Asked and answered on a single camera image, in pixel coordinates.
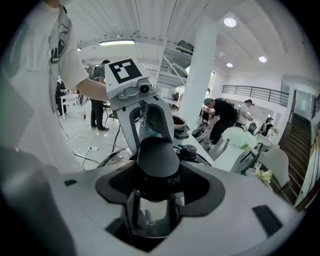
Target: person in white shirt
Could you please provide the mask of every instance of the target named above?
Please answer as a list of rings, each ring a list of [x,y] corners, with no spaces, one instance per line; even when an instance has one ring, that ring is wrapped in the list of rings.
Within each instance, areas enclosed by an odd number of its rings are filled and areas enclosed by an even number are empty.
[[[74,160],[61,132],[55,105],[58,74],[67,89],[77,88],[94,100],[109,99],[106,86],[88,78],[69,19],[68,40],[63,43],[62,54],[57,52],[60,51],[60,29],[64,25],[60,26],[62,16],[68,18],[60,0],[40,1],[25,17],[3,52],[0,109],[4,122],[0,126],[0,146],[30,153],[44,164],[69,173],[82,171],[82,167]]]
[[[247,99],[238,110],[238,121],[236,122],[236,127],[246,126],[247,120],[252,121],[251,115],[248,113],[249,108],[254,105],[251,99]]]

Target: black shoe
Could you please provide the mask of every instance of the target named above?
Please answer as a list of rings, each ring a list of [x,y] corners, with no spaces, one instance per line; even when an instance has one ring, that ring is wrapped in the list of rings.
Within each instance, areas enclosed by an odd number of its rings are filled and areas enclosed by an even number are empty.
[[[98,128],[98,131],[99,132],[107,132],[107,131],[109,131],[109,128],[106,128],[106,127],[102,127],[101,129]]]

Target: green cap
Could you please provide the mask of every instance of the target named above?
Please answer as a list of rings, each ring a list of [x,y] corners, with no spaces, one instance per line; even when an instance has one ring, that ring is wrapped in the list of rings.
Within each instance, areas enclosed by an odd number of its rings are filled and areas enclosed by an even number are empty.
[[[213,99],[212,98],[206,98],[203,102],[204,105],[209,104],[210,102],[212,102]]]

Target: balcony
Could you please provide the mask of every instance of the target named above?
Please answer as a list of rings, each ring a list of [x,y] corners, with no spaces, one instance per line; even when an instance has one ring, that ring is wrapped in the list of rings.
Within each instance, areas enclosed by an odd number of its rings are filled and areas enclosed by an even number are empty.
[[[287,107],[289,99],[289,93],[251,86],[224,85],[222,93],[258,98],[284,107]]]

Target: black knob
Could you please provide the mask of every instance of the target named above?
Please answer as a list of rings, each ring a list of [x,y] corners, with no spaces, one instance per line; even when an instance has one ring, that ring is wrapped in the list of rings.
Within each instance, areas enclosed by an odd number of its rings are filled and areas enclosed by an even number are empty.
[[[149,92],[149,86],[148,85],[142,85],[140,87],[140,92],[142,92],[143,94]]]
[[[197,157],[197,148],[192,145],[183,145],[179,154],[187,159],[195,159]]]

